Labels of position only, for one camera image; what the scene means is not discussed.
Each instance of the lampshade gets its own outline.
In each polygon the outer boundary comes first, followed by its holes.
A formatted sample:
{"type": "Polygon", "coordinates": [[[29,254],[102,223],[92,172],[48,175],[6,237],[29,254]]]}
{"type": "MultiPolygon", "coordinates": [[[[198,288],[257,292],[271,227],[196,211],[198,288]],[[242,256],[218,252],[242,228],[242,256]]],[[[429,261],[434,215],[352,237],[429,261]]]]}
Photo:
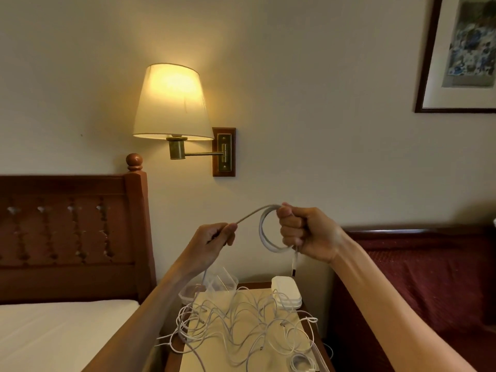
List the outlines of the lampshade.
{"type": "Polygon", "coordinates": [[[200,76],[176,64],[153,64],[146,69],[136,111],[133,135],[190,141],[214,138],[203,98],[200,76]]]}

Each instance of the lamp mounting plate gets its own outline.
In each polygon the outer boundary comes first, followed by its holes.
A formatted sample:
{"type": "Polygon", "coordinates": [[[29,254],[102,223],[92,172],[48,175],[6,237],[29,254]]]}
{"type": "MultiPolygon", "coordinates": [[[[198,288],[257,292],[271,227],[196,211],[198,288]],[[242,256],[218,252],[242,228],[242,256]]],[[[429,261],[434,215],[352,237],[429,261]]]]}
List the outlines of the lamp mounting plate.
{"type": "Polygon", "coordinates": [[[226,151],[225,156],[212,156],[212,176],[236,176],[236,128],[212,128],[212,151],[226,151]]]}

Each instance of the painting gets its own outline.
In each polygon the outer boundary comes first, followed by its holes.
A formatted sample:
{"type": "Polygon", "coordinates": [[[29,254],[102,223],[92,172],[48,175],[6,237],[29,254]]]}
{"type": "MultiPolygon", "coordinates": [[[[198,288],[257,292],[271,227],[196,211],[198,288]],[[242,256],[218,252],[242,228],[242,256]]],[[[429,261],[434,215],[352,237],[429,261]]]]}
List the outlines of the painting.
{"type": "Polygon", "coordinates": [[[496,0],[435,0],[416,112],[496,112],[496,0]]]}

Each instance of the hand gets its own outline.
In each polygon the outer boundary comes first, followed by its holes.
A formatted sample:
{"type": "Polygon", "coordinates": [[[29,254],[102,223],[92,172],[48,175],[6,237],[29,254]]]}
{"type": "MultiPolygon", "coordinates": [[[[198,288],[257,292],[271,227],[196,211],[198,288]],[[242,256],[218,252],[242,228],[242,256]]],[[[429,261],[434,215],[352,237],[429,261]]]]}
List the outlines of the hand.
{"type": "Polygon", "coordinates": [[[176,271],[192,279],[208,269],[219,256],[223,246],[234,243],[236,223],[216,223],[198,227],[183,253],[174,263],[176,271]]]}
{"type": "Polygon", "coordinates": [[[284,202],[277,216],[282,242],[319,261],[331,263],[348,238],[336,222],[316,207],[295,207],[284,202]]]}

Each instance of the red upholstered chair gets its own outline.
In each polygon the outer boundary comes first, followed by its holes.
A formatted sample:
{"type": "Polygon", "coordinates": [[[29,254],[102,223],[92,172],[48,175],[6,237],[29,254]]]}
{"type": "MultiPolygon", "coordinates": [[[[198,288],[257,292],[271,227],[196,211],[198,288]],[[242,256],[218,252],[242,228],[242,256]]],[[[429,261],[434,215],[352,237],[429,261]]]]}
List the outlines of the red upholstered chair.
{"type": "MultiPolygon", "coordinates": [[[[491,227],[355,231],[416,313],[478,372],[496,371],[496,232],[491,227]]],[[[327,341],[339,371],[393,371],[336,277],[327,341]]]]}

